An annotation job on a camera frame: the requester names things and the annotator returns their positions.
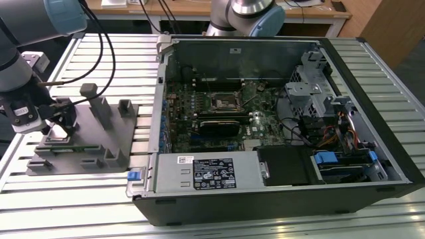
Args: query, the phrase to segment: warning label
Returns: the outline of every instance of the warning label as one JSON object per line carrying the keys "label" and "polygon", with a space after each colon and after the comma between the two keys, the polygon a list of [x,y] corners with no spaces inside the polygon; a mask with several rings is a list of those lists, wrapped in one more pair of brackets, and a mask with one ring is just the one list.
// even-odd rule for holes
{"label": "warning label", "polygon": [[193,188],[195,190],[235,188],[233,159],[193,160]]}

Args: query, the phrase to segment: green circuit board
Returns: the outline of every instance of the green circuit board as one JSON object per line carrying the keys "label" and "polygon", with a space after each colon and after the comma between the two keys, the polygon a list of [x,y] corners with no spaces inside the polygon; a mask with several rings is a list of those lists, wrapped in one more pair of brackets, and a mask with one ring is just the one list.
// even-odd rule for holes
{"label": "green circuit board", "polygon": [[[235,92],[197,92],[191,85],[174,83],[166,88],[168,119],[171,153],[245,151],[245,143],[281,145],[285,143],[273,104],[279,88],[267,88],[259,81],[249,81]],[[238,112],[249,121],[238,126],[230,137],[209,137],[198,132],[199,112],[222,114]]]}

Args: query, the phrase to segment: slotted aluminum surface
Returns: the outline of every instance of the slotted aluminum surface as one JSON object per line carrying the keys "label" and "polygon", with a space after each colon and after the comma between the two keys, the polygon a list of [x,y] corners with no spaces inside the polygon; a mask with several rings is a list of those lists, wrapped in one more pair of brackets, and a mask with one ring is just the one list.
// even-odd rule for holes
{"label": "slotted aluminum surface", "polygon": [[[120,98],[140,105],[132,147],[132,166],[146,160],[153,87],[157,74],[154,35],[113,34],[118,70],[105,96],[109,103]],[[397,138],[425,172],[423,111],[399,80],[386,74],[385,66],[355,40],[331,40],[358,82],[375,104]],[[81,75],[96,61],[98,39],[88,34],[73,40],[58,62],[52,79]],[[52,96],[80,99],[85,82],[105,85],[110,74],[110,51],[101,69],[86,79],[53,87]],[[341,92],[343,87],[335,79]],[[357,213],[234,222],[182,227],[153,227],[125,196],[126,173],[25,176],[25,165],[41,135],[17,136],[1,160],[0,239],[52,238],[423,238],[425,189],[399,199],[386,199]]]}

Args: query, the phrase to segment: floor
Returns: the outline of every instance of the floor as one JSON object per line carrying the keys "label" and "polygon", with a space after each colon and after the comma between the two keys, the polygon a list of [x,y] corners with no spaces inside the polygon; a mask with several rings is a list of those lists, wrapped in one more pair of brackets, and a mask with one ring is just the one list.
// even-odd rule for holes
{"label": "floor", "polygon": [[[168,22],[162,21],[162,29],[170,31]],[[150,27],[145,21],[102,21],[105,30],[112,33],[150,33]],[[206,24],[198,22],[190,25],[185,22],[181,25],[182,32],[185,34],[198,34],[206,30]],[[96,29],[92,25],[88,26],[86,32],[96,32]],[[57,38],[30,46],[25,46],[20,49],[24,51],[42,51],[49,60],[50,64],[42,74],[42,80],[48,79],[48,76],[54,69],[54,65],[61,57],[61,53],[68,45],[70,37]],[[403,60],[402,64],[395,68],[394,73],[401,78],[402,82],[425,105],[425,41],[418,43],[418,46],[409,54],[407,58]],[[0,115],[0,139],[12,140],[13,130],[10,128],[9,122],[4,116]],[[0,143],[0,157],[2,156],[6,150],[6,144]]]}

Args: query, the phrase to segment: barcode sticker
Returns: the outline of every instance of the barcode sticker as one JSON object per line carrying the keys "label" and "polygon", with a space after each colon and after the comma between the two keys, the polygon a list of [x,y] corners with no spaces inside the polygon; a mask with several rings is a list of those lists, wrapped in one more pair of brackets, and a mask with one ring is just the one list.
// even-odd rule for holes
{"label": "barcode sticker", "polygon": [[177,156],[177,163],[191,163],[193,156]]}

